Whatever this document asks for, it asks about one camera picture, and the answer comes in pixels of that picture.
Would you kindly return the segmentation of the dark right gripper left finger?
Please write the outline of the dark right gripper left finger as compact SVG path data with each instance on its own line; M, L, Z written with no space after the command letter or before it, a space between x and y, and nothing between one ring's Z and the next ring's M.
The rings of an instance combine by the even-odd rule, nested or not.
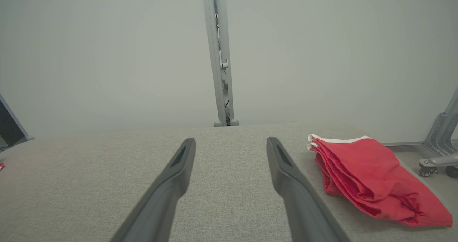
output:
M179 199L186 193L196 155L196 141L183 141L170 162L121 224L113 242L167 242Z

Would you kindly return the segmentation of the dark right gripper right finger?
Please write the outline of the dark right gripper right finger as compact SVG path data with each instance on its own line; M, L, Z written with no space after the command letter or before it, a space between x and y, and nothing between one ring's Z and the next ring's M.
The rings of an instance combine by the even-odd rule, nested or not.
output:
M273 186L284 201L293 242L348 242L340 224L278 138L267 138L266 153Z

